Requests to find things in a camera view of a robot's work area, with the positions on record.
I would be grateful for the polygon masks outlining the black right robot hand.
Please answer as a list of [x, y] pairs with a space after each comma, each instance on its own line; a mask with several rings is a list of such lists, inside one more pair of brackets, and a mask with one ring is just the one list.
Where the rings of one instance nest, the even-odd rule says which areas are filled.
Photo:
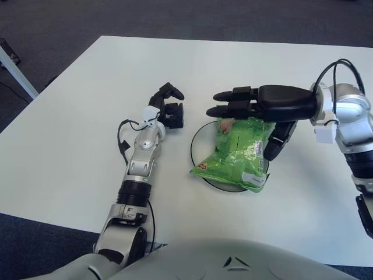
[[227, 104], [208, 109], [206, 115], [209, 117], [236, 120], [254, 117], [275, 125], [263, 151], [264, 158], [269, 162], [279, 155], [290, 140], [297, 123], [309, 120], [317, 109], [315, 93], [284, 85], [235, 87], [214, 95], [213, 100]]

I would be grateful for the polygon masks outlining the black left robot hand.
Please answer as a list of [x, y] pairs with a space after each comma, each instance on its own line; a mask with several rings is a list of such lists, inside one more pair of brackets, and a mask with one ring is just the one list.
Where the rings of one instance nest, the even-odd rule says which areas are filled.
[[182, 103], [165, 103], [165, 99], [174, 97], [183, 101], [184, 95], [170, 82], [164, 84], [149, 100], [148, 105], [159, 109], [156, 120], [169, 129], [184, 127], [184, 107]]

